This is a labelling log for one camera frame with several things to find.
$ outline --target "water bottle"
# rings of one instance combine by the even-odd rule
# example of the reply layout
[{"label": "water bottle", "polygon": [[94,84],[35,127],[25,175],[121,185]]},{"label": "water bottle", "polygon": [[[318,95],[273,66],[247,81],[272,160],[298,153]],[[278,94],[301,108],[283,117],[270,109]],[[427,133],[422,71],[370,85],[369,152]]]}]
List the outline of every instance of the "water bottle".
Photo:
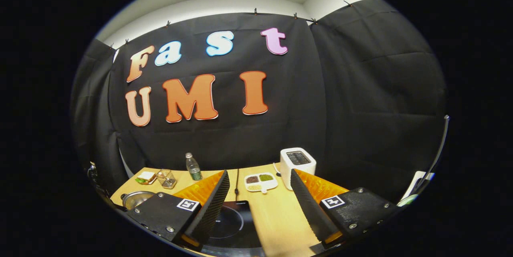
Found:
[{"label": "water bottle", "polygon": [[186,153],[185,158],[187,159],[185,161],[185,165],[187,166],[187,170],[191,174],[191,177],[194,181],[198,181],[203,179],[201,176],[201,170],[200,166],[198,165],[198,162],[192,157],[191,153]]}]

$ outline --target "orange letter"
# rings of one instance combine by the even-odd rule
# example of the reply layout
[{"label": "orange letter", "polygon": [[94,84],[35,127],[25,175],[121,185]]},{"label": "orange letter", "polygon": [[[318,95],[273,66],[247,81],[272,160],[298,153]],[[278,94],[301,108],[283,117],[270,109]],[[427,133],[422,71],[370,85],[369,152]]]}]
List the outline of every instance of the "orange letter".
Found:
[{"label": "orange letter", "polygon": [[240,79],[246,85],[246,106],[242,109],[245,115],[258,115],[267,111],[262,93],[262,82],[266,78],[264,72],[245,72],[240,74]]},{"label": "orange letter", "polygon": [[131,82],[143,74],[143,72],[139,70],[139,66],[146,66],[148,54],[151,54],[154,50],[154,46],[150,45],[130,58],[132,60],[132,64],[130,65],[130,75],[127,78],[127,82]]},{"label": "orange letter", "polygon": [[192,110],[196,105],[196,120],[210,120],[218,117],[218,111],[214,109],[212,101],[212,83],[216,80],[213,75],[200,75],[192,82],[190,93],[178,79],[168,80],[162,84],[167,93],[168,115],[166,121],[170,123],[180,122],[182,115],[178,114],[177,106],[187,120],[192,117]]},{"label": "orange letter", "polygon": [[125,95],[125,99],[127,100],[128,107],[128,116],[130,117],[130,121],[138,127],[144,127],[150,122],[151,112],[150,112],[150,100],[148,95],[150,94],[150,87],[143,87],[139,90],[139,94],[141,98],[143,98],[143,116],[140,117],[137,115],[137,111],[135,110],[135,96],[137,95],[137,91],[129,91]]}]

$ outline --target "metal pot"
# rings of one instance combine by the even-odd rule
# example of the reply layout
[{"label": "metal pot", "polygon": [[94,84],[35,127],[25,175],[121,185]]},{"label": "metal pot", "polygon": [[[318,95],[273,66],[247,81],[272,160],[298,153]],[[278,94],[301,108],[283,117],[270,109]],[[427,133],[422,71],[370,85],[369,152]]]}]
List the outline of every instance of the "metal pot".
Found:
[{"label": "metal pot", "polygon": [[128,210],[132,210],[136,206],[139,206],[141,203],[148,200],[153,195],[155,195],[155,193],[149,191],[135,191],[129,194],[121,195],[121,199],[123,200],[123,206]]}]

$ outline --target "induction cooktop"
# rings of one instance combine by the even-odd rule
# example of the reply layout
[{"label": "induction cooktop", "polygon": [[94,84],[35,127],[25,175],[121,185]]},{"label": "induction cooktop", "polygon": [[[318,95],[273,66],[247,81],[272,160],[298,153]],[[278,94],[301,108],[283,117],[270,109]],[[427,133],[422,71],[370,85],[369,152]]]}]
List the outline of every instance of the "induction cooktop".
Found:
[{"label": "induction cooktop", "polygon": [[202,253],[220,257],[265,257],[249,202],[224,202]]}]

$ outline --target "toaster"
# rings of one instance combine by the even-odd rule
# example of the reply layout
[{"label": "toaster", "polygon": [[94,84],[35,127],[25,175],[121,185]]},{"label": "toaster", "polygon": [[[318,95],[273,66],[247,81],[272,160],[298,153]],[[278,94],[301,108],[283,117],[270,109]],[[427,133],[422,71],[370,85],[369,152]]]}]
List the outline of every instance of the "toaster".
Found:
[{"label": "toaster", "polygon": [[280,173],[287,189],[293,190],[290,186],[290,171],[298,169],[303,172],[315,175],[317,162],[310,154],[302,148],[289,148],[280,151]]}]

